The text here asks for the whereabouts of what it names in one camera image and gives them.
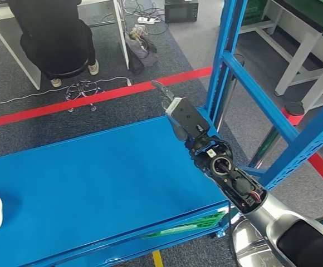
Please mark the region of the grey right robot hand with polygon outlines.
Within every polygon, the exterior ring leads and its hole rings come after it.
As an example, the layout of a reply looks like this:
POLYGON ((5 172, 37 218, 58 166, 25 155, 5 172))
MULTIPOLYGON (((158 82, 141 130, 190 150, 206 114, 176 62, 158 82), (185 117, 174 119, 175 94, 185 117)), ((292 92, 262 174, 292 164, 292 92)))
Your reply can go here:
POLYGON ((160 82, 151 81, 151 85, 156 89, 161 90, 163 93, 162 106, 165 110, 169 122, 172 125, 173 133, 175 135, 175 137, 179 141, 185 141, 187 139, 186 131, 172 117, 172 113, 180 102, 181 98, 175 97, 172 91, 167 89, 160 82))

